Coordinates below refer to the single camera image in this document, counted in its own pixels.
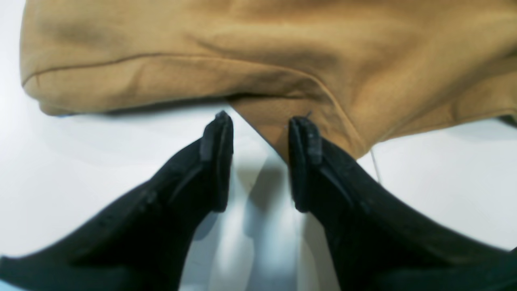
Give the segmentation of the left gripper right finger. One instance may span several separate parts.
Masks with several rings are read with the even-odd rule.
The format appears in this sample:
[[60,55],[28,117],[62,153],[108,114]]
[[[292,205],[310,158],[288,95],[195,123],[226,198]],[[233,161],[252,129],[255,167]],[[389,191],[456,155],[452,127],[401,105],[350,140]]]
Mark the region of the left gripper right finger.
[[411,208],[308,118],[290,119],[288,148],[295,207],[324,228],[342,291],[515,291],[516,250]]

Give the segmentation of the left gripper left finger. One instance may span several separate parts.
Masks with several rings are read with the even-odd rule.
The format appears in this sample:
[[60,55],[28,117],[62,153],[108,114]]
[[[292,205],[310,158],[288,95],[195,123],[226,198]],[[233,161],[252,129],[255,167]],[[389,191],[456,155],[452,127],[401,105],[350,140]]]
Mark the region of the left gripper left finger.
[[233,139],[221,111],[200,139],[68,236],[3,256],[1,280],[25,291],[177,291],[196,229],[227,207]]

